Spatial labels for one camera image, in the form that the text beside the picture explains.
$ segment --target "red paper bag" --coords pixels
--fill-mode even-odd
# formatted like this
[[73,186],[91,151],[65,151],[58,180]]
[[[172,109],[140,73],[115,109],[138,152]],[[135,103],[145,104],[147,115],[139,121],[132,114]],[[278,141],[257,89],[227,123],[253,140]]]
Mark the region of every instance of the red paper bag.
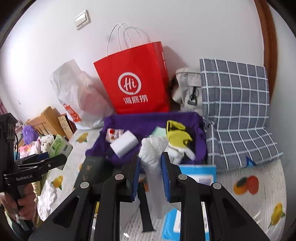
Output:
[[161,42],[114,53],[94,66],[118,114],[169,111]]

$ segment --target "light switch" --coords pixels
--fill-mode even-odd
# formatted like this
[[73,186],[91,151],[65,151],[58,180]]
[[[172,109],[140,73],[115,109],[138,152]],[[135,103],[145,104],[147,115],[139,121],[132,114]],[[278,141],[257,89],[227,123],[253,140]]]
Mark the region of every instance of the light switch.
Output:
[[74,24],[77,30],[81,29],[88,23],[90,23],[90,18],[87,10],[84,10],[74,18]]

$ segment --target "blue triangle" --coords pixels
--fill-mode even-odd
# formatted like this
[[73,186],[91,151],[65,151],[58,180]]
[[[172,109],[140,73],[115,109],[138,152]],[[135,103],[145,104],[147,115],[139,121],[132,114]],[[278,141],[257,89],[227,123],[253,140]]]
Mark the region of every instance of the blue triangle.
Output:
[[247,159],[246,167],[254,167],[254,166],[256,166],[256,163],[253,162],[253,161],[252,161],[250,158],[248,158],[247,156],[246,156],[246,159]]

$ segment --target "black cable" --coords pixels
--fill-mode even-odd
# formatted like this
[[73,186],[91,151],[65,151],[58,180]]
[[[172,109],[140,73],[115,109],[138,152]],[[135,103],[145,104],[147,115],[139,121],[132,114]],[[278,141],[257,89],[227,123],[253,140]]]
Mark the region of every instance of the black cable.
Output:
[[17,156],[18,156],[18,137],[17,137],[17,134],[15,133],[15,137],[17,138]]

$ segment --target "white bag handle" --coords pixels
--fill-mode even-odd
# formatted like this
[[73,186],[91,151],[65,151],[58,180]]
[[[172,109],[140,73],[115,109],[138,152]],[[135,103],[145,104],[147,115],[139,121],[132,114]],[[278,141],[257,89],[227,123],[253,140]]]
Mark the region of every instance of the white bag handle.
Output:
[[[120,25],[120,26],[123,28],[123,30],[125,31],[126,35],[128,36],[128,33],[126,32],[126,30],[124,29],[124,27],[123,27],[120,23],[116,24],[116,25],[114,26],[114,28],[112,29],[112,31],[111,31],[111,33],[110,33],[110,36],[109,36],[109,39],[108,39],[107,50],[106,50],[106,57],[108,57],[108,46],[109,46],[109,42],[110,42],[110,38],[111,38],[111,34],[112,34],[113,30],[116,28],[117,25]],[[129,36],[128,36],[128,42],[129,42],[130,47],[131,47],[131,41],[130,41],[130,39],[129,39]]]
[[[138,32],[138,30],[136,30],[136,28],[134,26],[130,25],[129,23],[122,23],[121,26],[124,25],[124,24],[128,24],[129,26],[131,26],[138,33],[138,35],[140,37],[140,40],[141,40],[141,43],[143,44],[143,40],[142,40],[141,34]],[[122,50],[121,49],[121,44],[120,44],[120,41],[119,41],[119,28],[117,29],[117,38],[118,38],[118,43],[119,43],[120,50]]]

